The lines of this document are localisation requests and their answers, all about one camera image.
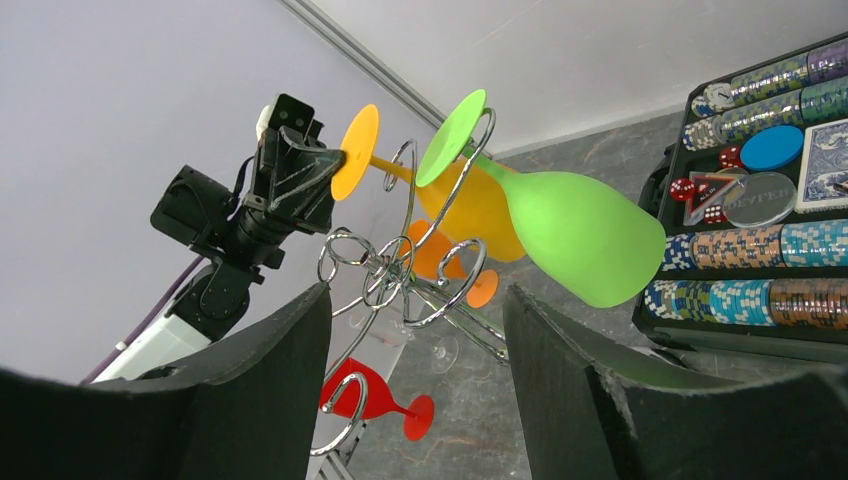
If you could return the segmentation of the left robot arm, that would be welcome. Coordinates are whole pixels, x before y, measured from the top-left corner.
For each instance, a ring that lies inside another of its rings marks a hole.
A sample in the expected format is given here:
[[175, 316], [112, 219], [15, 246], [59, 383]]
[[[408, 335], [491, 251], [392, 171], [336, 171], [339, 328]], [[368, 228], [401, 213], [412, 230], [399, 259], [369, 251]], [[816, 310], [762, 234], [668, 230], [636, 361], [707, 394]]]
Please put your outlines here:
[[328, 233], [330, 178], [343, 160], [321, 141], [323, 127], [266, 129], [233, 188], [189, 165], [179, 170], [150, 223], [196, 256], [84, 383], [140, 378], [221, 340], [247, 312], [262, 268], [281, 267], [282, 243], [295, 232]]

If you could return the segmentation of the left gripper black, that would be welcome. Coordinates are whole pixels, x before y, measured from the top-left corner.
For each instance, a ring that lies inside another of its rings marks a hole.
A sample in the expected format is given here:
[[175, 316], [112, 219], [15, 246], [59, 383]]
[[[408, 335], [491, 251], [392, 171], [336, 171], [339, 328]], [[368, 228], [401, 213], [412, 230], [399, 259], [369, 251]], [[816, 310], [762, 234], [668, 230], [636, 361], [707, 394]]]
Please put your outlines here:
[[325, 234], [335, 205], [331, 181], [345, 160], [342, 151], [296, 130], [268, 128], [258, 144], [248, 207], [267, 228]]

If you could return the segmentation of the clear wine glass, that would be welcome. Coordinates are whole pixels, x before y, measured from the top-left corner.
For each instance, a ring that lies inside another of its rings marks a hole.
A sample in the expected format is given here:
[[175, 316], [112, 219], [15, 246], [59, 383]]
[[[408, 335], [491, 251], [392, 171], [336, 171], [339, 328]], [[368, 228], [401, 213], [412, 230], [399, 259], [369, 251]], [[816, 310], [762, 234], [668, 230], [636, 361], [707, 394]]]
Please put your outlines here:
[[[406, 344], [415, 338], [416, 329], [403, 323], [402, 308], [390, 305], [377, 313], [353, 356], [388, 379]], [[459, 356], [459, 344], [453, 336], [440, 337], [428, 348], [431, 371], [437, 375], [447, 373]]]

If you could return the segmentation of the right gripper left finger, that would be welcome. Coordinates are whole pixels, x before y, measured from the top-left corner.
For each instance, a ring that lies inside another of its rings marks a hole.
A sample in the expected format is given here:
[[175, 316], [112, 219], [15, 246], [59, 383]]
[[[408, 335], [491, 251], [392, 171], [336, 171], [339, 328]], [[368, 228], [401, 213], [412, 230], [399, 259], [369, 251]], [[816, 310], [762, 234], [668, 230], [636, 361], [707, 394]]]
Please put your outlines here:
[[1, 374], [5, 479], [302, 479], [331, 337], [317, 283], [136, 380]]

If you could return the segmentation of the green plastic wine glass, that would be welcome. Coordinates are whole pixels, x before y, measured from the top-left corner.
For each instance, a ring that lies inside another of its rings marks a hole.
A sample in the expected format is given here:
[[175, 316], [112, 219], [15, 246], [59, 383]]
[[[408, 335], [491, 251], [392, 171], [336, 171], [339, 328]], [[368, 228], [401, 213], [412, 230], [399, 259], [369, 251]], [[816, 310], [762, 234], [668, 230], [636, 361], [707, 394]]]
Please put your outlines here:
[[502, 188], [527, 255], [587, 305], [620, 305], [658, 273], [663, 226], [609, 185], [572, 172], [509, 171], [479, 152], [471, 161]]

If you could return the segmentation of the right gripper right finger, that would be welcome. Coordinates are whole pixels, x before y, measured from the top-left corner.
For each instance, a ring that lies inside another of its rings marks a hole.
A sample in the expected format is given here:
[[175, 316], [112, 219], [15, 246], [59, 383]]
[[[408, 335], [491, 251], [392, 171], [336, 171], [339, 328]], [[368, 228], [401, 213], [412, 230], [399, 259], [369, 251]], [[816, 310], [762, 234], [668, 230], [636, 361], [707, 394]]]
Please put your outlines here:
[[843, 479], [847, 371], [739, 382], [646, 356], [518, 285], [507, 350], [536, 479]]

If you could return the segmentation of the red plastic wine glass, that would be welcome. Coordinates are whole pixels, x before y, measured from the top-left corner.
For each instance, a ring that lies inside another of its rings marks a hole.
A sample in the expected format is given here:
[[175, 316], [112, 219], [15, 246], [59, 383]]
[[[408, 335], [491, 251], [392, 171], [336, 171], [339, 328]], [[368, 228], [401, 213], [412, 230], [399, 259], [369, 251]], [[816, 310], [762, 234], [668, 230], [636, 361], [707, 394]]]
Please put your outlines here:
[[390, 412], [400, 413], [405, 416], [403, 430], [408, 440], [419, 441], [428, 434], [435, 416], [433, 398], [422, 394], [417, 396], [407, 407], [401, 406], [395, 401], [387, 381], [371, 367], [352, 357], [345, 359], [339, 370], [325, 383], [321, 391], [319, 406], [325, 405], [342, 380], [353, 373], [362, 374], [368, 387], [368, 399], [362, 416], [363, 420], [371, 420]]

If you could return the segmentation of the yellow plastic wine glass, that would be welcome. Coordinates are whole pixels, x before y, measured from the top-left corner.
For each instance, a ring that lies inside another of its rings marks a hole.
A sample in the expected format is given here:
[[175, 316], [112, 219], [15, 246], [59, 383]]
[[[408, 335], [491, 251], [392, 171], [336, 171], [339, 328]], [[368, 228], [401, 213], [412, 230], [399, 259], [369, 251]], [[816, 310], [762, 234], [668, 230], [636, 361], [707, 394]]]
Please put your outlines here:
[[[345, 162], [331, 180], [331, 195], [336, 201], [346, 199], [357, 188], [366, 169], [374, 166], [413, 185], [412, 170], [394, 166], [373, 155], [380, 129], [380, 114], [374, 104], [363, 107], [352, 122], [341, 143]], [[466, 161], [452, 163], [439, 178], [415, 189], [416, 198], [431, 221], [448, 200]], [[488, 256], [510, 263], [526, 255], [513, 228], [505, 193], [494, 178], [474, 165], [438, 226], [438, 230], [455, 243], [471, 238], [481, 239]]]

